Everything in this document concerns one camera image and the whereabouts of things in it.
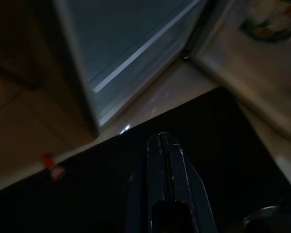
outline tile floor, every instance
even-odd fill
[[[38,158],[43,150],[48,149],[48,151],[54,152],[54,154],[59,154],[55,157],[57,162],[62,161],[78,152],[86,150],[100,142],[103,142],[119,133],[121,133],[125,128],[134,127],[144,121],[147,121],[159,114],[162,114],[165,111],[168,111],[172,108],[175,108],[182,103],[185,103],[193,98],[196,98],[212,89],[217,87],[218,84],[205,77],[201,73],[199,73],[194,67],[190,66],[188,63],[183,63],[182,61],[175,62],[172,66],[170,66],[131,106],[129,109],[125,110],[121,116],[119,116],[112,124],[110,124],[106,129],[103,130],[101,135],[98,137],[96,141],[86,143],[88,138],[85,136],[84,139],[82,138],[74,138],[72,137],[73,134],[69,135],[69,130],[65,127],[69,125],[69,121],[67,120],[66,125],[61,125],[60,130],[56,130],[58,125],[56,123],[53,124],[45,124],[45,122],[52,122],[54,119],[53,116],[44,116],[43,119],[37,119],[36,117],[31,116],[32,108],[35,106],[37,108],[38,105],[44,105],[44,108],[38,108],[38,110],[34,110],[35,116],[37,115],[38,111],[43,111],[43,109],[47,109],[48,107],[45,106],[44,100],[41,98],[40,102],[32,101],[27,102],[30,98],[25,98],[26,91],[20,95],[20,103],[15,101],[14,105],[11,106],[10,109],[7,109],[4,112],[12,111],[14,108],[15,112],[20,114],[20,110],[16,111],[17,109],[22,109],[22,105],[24,105],[23,110],[27,109],[28,116],[30,120],[28,124],[33,126],[34,129],[29,131],[29,129],[25,129],[22,126],[18,126],[20,120],[14,122],[14,126],[12,127],[13,131],[17,132],[19,128],[24,131],[21,136],[23,139],[18,139],[18,144],[26,145],[26,139],[28,140],[29,135],[31,133],[37,133],[39,137],[35,138],[38,141],[39,149],[33,150],[33,147],[28,145],[26,151],[32,150],[30,156],[24,157],[27,163],[23,163],[23,166],[20,166],[19,169],[14,169],[13,172],[7,172],[9,167],[6,168],[6,173],[0,176],[0,189],[17,181],[20,180],[28,175],[31,175],[40,169],[42,169],[42,164]],[[281,168],[283,173],[286,175],[288,180],[291,182],[291,143],[281,137],[279,134],[273,131],[266,123],[260,120],[255,114],[250,112],[244,106],[240,105],[245,115],[248,117],[249,121],[251,122],[254,129],[257,131],[259,137],[264,142],[265,146],[269,150],[269,152],[274,157],[275,161],[277,162],[278,166]],[[24,112],[20,114],[16,118],[22,119]],[[7,139],[10,142],[14,143],[13,138],[19,136],[20,134],[14,133],[11,134]],[[8,140],[6,138],[3,140],[7,145]],[[15,157],[20,157],[20,149],[18,149],[18,154],[12,153]],[[2,155],[3,161],[11,159],[11,154]]]
[[[0,189],[43,169],[44,153],[92,142],[86,126],[43,91],[0,77]]]

